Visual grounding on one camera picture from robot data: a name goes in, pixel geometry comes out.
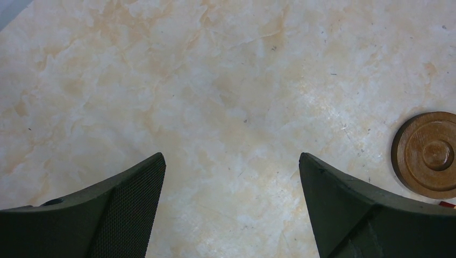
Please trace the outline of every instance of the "wooden coaster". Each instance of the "wooden coaster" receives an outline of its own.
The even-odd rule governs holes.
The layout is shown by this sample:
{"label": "wooden coaster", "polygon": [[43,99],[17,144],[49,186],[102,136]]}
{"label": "wooden coaster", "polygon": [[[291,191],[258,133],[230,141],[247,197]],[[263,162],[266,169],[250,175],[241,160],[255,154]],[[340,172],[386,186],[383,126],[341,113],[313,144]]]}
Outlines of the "wooden coaster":
{"label": "wooden coaster", "polygon": [[434,199],[456,197],[456,115],[420,114],[397,132],[391,161],[401,182],[410,190]]}

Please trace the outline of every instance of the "marble surface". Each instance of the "marble surface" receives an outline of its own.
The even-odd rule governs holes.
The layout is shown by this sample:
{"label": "marble surface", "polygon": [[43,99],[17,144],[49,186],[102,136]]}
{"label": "marble surface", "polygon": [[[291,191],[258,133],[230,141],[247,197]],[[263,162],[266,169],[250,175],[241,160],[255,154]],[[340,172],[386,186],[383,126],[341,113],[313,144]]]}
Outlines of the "marble surface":
{"label": "marble surface", "polygon": [[318,257],[310,152],[381,188],[398,127],[456,112],[456,2],[44,1],[0,32],[0,209],[163,152],[147,257]]}

